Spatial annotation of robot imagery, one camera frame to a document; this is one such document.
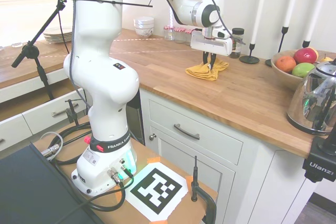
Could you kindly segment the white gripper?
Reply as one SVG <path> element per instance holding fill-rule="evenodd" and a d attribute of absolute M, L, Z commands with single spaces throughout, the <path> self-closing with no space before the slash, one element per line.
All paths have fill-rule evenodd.
<path fill-rule="evenodd" d="M 231 38 L 227 39 L 206 39 L 200 31 L 192 31 L 191 48 L 203 51 L 203 64 L 208 65 L 208 55 L 211 53 L 210 68 L 212 69 L 216 54 L 222 56 L 229 56 L 232 53 L 233 41 Z"/>

